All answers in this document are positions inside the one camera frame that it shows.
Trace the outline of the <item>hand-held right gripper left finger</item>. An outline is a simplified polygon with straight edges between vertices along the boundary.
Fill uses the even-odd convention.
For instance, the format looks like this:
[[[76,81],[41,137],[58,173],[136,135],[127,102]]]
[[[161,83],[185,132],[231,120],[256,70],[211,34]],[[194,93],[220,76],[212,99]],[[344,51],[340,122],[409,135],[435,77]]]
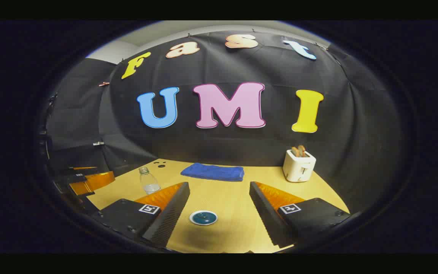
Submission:
[[[93,213],[92,218],[131,241],[163,249],[189,195],[189,183],[181,182],[137,201],[122,198]]]

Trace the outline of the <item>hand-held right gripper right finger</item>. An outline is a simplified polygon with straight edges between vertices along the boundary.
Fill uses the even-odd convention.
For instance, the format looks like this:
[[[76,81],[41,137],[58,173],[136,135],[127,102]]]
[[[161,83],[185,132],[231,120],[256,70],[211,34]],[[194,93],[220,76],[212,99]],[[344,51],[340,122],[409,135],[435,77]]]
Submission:
[[[351,217],[321,198],[305,200],[261,182],[250,182],[249,195],[273,245],[280,248],[321,242]]]

